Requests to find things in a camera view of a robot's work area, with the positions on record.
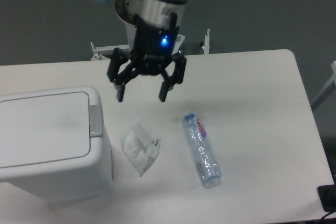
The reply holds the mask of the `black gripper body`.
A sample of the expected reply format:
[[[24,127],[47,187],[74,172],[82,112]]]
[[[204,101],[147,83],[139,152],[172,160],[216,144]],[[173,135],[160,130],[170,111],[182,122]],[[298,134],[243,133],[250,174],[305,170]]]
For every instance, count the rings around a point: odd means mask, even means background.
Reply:
[[[140,75],[157,76],[171,63],[180,28],[177,18],[177,13],[171,13],[168,25],[157,27],[137,16],[133,49],[142,55]]]

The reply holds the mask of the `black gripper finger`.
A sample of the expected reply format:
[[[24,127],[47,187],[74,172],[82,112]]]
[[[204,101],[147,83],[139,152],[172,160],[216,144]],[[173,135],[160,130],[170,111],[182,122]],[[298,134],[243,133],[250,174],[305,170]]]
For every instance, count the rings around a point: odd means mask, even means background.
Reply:
[[[168,76],[166,70],[161,72],[164,79],[161,85],[159,99],[165,102],[167,93],[171,91],[175,84],[182,84],[185,74],[187,59],[182,52],[177,52],[171,55],[172,61],[175,63],[174,71],[171,76]]]
[[[142,55],[132,49],[126,52],[115,48],[110,56],[107,76],[117,90],[117,100],[123,101],[125,86],[140,74]]]

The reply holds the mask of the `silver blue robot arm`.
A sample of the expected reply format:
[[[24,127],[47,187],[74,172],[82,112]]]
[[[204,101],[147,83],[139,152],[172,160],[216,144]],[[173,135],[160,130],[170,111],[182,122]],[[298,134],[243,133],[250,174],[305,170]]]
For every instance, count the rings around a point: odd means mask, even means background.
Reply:
[[[174,48],[187,0],[115,0],[119,18],[133,28],[129,50],[116,48],[108,55],[109,80],[123,100],[126,84],[139,75],[163,77],[159,99],[183,82],[187,59]]]

